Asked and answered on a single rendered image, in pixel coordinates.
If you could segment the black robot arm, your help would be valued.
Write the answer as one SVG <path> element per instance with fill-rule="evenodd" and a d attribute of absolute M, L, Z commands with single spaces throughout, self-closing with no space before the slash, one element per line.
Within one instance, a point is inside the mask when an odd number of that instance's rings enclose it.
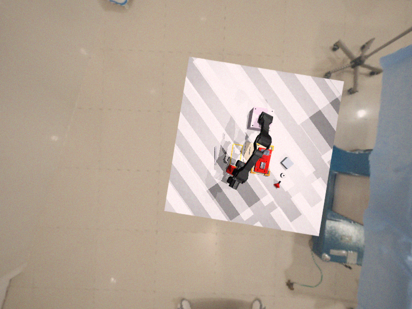
<path fill-rule="evenodd" d="M 239 184 L 243 184 L 248 180 L 249 172 L 256 164 L 256 162 L 261 158 L 265 151 L 267 151 L 272 143 L 272 137 L 269 135 L 269 125 L 273 122 L 273 116 L 262 112 L 259 117 L 257 123 L 261 125 L 260 134 L 257 135 L 254 143 L 253 143 L 253 152 L 248 161 L 245 163 L 243 167 L 240 167 L 238 170 L 234 172 L 232 180 L 229 184 L 229 187 L 237 190 Z M 264 151 L 260 151 L 257 149 L 257 143 L 266 147 Z"/>

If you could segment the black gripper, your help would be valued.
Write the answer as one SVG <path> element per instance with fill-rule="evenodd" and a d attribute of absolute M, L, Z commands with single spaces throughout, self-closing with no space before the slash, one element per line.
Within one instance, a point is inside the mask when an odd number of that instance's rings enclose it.
<path fill-rule="evenodd" d="M 236 171 L 236 170 L 239 170 L 239 168 L 243 167 L 244 165 L 245 165 L 244 162 L 242 162 L 242 161 L 240 161 L 240 160 L 237 160 L 237 162 L 236 162 L 236 164 L 235 164 L 236 168 L 234 168 L 234 170 L 233 170 L 233 172 L 232 172 L 232 175 L 234 175 L 235 171 Z M 228 179 L 227 179 L 227 183 L 230 184 L 231 180 L 232 180 L 232 177 L 229 176 Z"/>

